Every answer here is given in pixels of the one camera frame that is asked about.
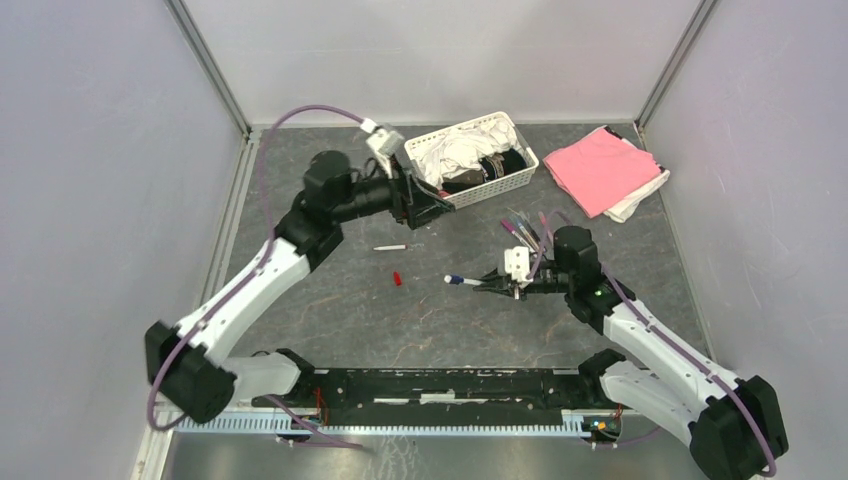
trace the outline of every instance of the folded pink towel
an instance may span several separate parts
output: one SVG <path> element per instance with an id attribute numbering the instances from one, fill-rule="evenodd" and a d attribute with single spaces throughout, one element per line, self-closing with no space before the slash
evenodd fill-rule
<path id="1" fill-rule="evenodd" d="M 594 218 L 660 174 L 654 156 L 603 128 L 548 155 L 557 184 Z"/>

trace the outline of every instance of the laundry basket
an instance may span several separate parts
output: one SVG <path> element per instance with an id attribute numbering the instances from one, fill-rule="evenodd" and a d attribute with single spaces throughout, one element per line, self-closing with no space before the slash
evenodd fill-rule
<path id="1" fill-rule="evenodd" d="M 456 128 L 471 129 L 494 120 L 506 120 L 513 128 L 515 128 L 515 123 L 509 118 L 509 115 L 504 112 L 495 112 L 480 118 L 475 118 L 474 120 L 462 122 L 452 127 L 443 128 L 427 135 L 407 140 L 406 143 L 404 143 L 404 149 L 406 150 L 406 154 L 409 155 L 409 159 L 412 161 L 412 164 L 417 169 L 418 160 L 424 156 L 424 153 L 430 149 L 430 146 L 443 139 L 452 130 Z M 486 182 L 474 188 L 469 188 L 468 190 L 463 190 L 459 193 L 447 196 L 445 197 L 445 200 L 453 203 L 454 206 L 459 209 L 487 198 L 494 197 L 499 193 L 523 187 L 530 183 L 530 178 L 539 166 L 539 159 L 536 158 L 536 154 L 533 153 L 533 149 L 530 148 L 530 145 L 527 144 L 527 140 L 524 139 L 524 136 L 521 135 L 521 132 L 519 132 L 517 128 L 515 128 L 515 136 L 517 138 L 517 145 L 513 145 L 513 148 L 515 148 L 515 150 L 524 157 L 524 161 L 527 162 L 527 168 L 511 173 L 497 180 L 492 180 L 491 182 Z"/>

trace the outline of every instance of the white cloth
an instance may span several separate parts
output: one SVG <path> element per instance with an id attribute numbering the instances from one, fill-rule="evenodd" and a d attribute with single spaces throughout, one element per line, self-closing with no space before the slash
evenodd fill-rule
<path id="1" fill-rule="evenodd" d="M 424 180 L 441 190 L 442 179 L 482 170 L 481 158 L 505 152 L 516 142 L 515 128 L 494 119 L 474 128 L 452 129 L 415 161 Z"/>
<path id="2" fill-rule="evenodd" d="M 635 148 L 635 145 L 630 143 L 630 141 L 626 138 L 622 138 L 621 141 Z M 607 209 L 604 212 L 604 215 L 610 217 L 614 222 L 624 223 L 631 215 L 633 215 L 633 212 L 636 211 L 636 207 L 639 206 L 639 202 L 648 198 L 649 195 L 656 192 L 661 186 L 663 186 L 663 184 L 668 180 L 669 175 L 671 175 L 671 172 L 663 169 L 653 180 L 642 185 L 633 193 L 622 198 L 620 202 Z"/>

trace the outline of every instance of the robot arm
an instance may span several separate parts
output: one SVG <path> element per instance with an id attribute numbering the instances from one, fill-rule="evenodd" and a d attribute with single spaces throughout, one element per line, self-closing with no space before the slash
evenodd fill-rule
<path id="1" fill-rule="evenodd" d="M 709 478 L 747 479 L 765 467 L 765 453 L 745 413 L 775 458 L 786 452 L 777 396 L 765 380 L 742 380 L 663 325 L 630 289 L 607 276 L 588 230 L 557 230 L 551 251 L 554 259 L 540 261 L 530 277 L 529 249 L 508 249 L 504 274 L 493 271 L 474 288 L 521 300 L 528 294 L 564 293 L 578 320 L 647 367 L 637 368 L 624 355 L 604 350 L 579 367 L 590 395 L 627 405 L 672 433 Z"/>
<path id="2" fill-rule="evenodd" d="M 253 260 L 173 328 L 157 322 L 145 334 L 149 381 L 155 384 L 159 376 L 159 391 L 195 422 L 212 420 L 234 401 L 288 393 L 297 382 L 300 369 L 292 358 L 279 353 L 251 358 L 229 354 L 283 292 L 341 243 L 341 223 L 388 210 L 398 223 L 416 229 L 453 211 L 451 203 L 394 156 L 403 137 L 376 124 L 363 128 L 371 130 L 367 143 L 380 174 L 354 181 L 345 155 L 318 154 L 304 175 L 303 191 Z M 167 371 L 160 372 L 163 365 Z"/>

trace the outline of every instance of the gray floor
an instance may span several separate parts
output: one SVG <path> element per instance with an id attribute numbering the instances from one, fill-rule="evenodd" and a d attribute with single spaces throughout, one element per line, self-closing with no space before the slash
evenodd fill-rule
<path id="1" fill-rule="evenodd" d="M 597 125 L 520 125 L 541 160 Z M 438 127 L 400 128 L 407 138 Z M 636 142 L 629 125 L 614 126 Z M 301 189 L 309 159 L 322 150 L 347 153 L 354 165 L 368 156 L 356 129 L 289 129 L 268 150 L 266 178 L 276 221 Z M 241 216 L 228 278 L 259 250 L 267 228 L 256 175 Z M 659 195 L 625 224 L 586 218 L 540 167 L 530 185 L 447 215 L 410 231 L 388 213 L 344 226 L 345 241 L 306 280 L 286 292 L 247 331 L 234 354 L 289 347 L 321 367 L 574 367 L 613 344 L 579 323 L 559 295 L 517 302 L 468 287 L 446 285 L 446 273 L 476 276 L 514 246 L 499 221 L 507 207 L 535 215 L 563 209 L 590 228 L 601 258 L 649 308 L 695 348 L 703 336 Z M 372 247 L 411 245 L 400 252 Z M 392 271 L 404 281 L 396 287 Z"/>

